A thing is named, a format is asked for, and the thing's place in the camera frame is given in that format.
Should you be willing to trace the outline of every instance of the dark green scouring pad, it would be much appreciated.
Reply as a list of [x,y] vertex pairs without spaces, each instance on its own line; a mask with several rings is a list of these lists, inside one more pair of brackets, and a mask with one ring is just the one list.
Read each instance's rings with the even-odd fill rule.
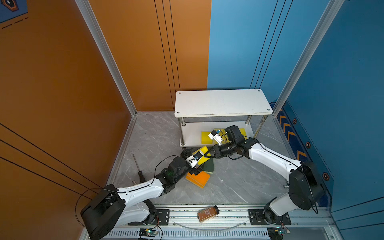
[[203,163],[203,165],[201,165],[201,168],[206,173],[213,173],[215,169],[213,158],[210,158],[205,163]]

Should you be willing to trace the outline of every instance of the screwdriver handle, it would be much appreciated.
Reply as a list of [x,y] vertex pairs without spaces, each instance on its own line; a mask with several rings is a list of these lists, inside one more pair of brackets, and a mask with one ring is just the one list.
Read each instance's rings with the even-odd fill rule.
[[139,175],[140,183],[146,182],[145,177],[143,176],[143,172],[142,171],[139,171],[137,174]]

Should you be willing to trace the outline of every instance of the orange wall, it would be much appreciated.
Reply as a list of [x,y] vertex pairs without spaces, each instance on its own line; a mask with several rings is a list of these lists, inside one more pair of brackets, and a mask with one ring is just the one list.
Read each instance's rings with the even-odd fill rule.
[[[0,28],[0,123],[104,186],[129,111],[76,3],[27,4],[27,15],[10,20],[23,21]],[[97,187],[3,126],[0,139],[87,188]],[[0,239],[77,239],[82,227],[74,217],[79,194],[73,191],[86,188],[4,142],[0,157],[20,167],[0,159]],[[78,210],[88,201],[82,198]]]
[[90,3],[138,111],[173,110],[176,91],[207,88],[211,1]]

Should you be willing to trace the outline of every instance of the robotic arm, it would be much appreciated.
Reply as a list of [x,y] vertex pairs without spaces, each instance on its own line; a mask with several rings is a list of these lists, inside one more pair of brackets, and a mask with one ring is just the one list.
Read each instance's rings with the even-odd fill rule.
[[200,173],[199,166],[209,158],[222,158],[233,153],[263,163],[290,182],[288,193],[272,199],[264,207],[268,224],[280,222],[285,213],[294,209],[311,209],[325,193],[325,186],[313,163],[290,159],[268,149],[256,139],[245,139],[237,126],[227,127],[225,133],[230,142],[221,144],[220,138],[211,133],[220,144],[209,150],[205,148],[206,151],[199,149],[192,153],[192,149],[184,150],[182,157],[175,157],[168,168],[147,182],[120,188],[107,185],[80,213],[91,240],[101,239],[115,226],[131,222],[154,223],[157,211],[150,198],[170,192],[188,172]]

